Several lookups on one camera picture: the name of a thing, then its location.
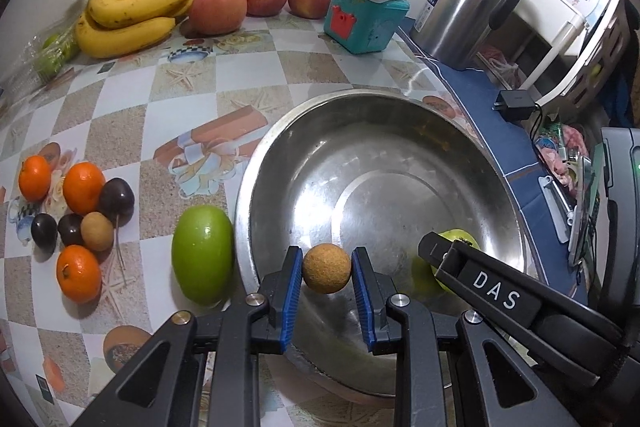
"black power adapter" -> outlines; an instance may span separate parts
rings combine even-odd
[[[536,110],[536,103],[525,89],[503,89],[494,102],[494,110],[507,122],[529,120]]]

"bunch of bananas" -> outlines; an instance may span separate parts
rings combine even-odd
[[[193,0],[89,0],[76,41],[93,58],[127,55],[162,41]]]

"bowl rim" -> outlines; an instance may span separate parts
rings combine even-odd
[[[466,137],[466,139],[473,143],[476,149],[478,149],[478,152],[480,152],[482,156],[484,156],[484,158],[489,162],[489,165],[491,165],[494,169],[511,202],[511,207],[518,224],[520,251],[522,252],[523,261],[522,271],[526,273],[527,255],[525,236],[523,232],[525,230],[524,222],[522,216],[520,215],[519,206],[515,200],[513,191],[511,190],[509,184],[506,182],[504,173],[500,169],[499,165],[497,164],[493,155],[489,152],[487,147],[480,146],[466,133],[466,130],[460,124],[453,120],[450,120],[449,118],[445,118],[439,112],[426,105],[425,103],[422,103],[420,100],[415,100],[405,96],[404,94],[396,94],[394,92],[355,88],[334,91],[327,94],[320,94],[318,96],[310,98],[309,100],[306,100],[306,102],[303,102],[291,109],[275,124],[273,124],[270,130],[267,131],[267,133],[255,148],[251,158],[249,159],[249,163],[244,170],[244,175],[240,184],[238,199],[236,200],[236,213],[234,217],[234,246],[236,250],[236,263],[238,263],[240,279],[242,280],[242,285],[244,286],[244,290],[246,291],[246,293],[257,292],[258,287],[260,286],[260,281],[258,280],[257,269],[254,262],[253,251],[251,248],[249,213],[252,206],[254,188],[258,179],[260,167],[262,166],[267,152],[271,148],[271,145],[302,116],[305,116],[315,108],[333,102],[334,100],[338,100],[341,98],[350,98],[354,96],[375,96],[378,98],[399,100],[404,103],[412,103],[423,110],[430,111],[438,118],[443,119],[447,124],[453,126],[457,131],[462,133],[463,136]],[[346,400],[366,405],[392,407],[392,400],[394,398],[393,396],[363,393],[360,390],[348,387],[346,384],[334,380],[330,375],[325,374],[318,367],[316,367],[316,365],[311,362],[293,343],[289,346],[289,349],[286,350],[285,356],[312,381]]]

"tangerine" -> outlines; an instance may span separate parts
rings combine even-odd
[[[20,168],[18,187],[25,200],[43,200],[51,185],[51,168],[44,156],[29,156]]]
[[[69,169],[62,184],[62,195],[68,207],[84,216],[98,208],[104,174],[92,163],[80,162]]]
[[[69,245],[60,252],[56,279],[62,293],[77,304],[85,304],[100,295],[100,265],[94,254],[80,245]]]

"white lettering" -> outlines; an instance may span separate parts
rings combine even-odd
[[[484,277],[484,280],[482,280],[482,282],[478,284],[478,282],[479,282],[479,280],[480,280],[480,278],[481,278],[481,277]],[[486,273],[484,273],[484,272],[480,272],[480,273],[478,274],[478,277],[476,277],[476,280],[474,281],[474,286],[475,286],[476,288],[481,288],[481,287],[482,287],[482,286],[484,286],[484,284],[486,283],[486,280],[487,280]]]
[[[518,292],[511,292],[509,294],[509,296],[507,297],[509,299],[509,304],[507,304],[507,302],[503,302],[502,305],[507,308],[508,310],[512,310],[513,307],[516,305],[516,301],[515,299],[517,297],[520,297],[520,294]]]
[[[497,283],[497,285],[495,285],[493,288],[491,288],[486,294],[487,295],[493,295],[494,296],[494,301],[498,300],[498,292],[500,291],[500,284],[502,283]]]

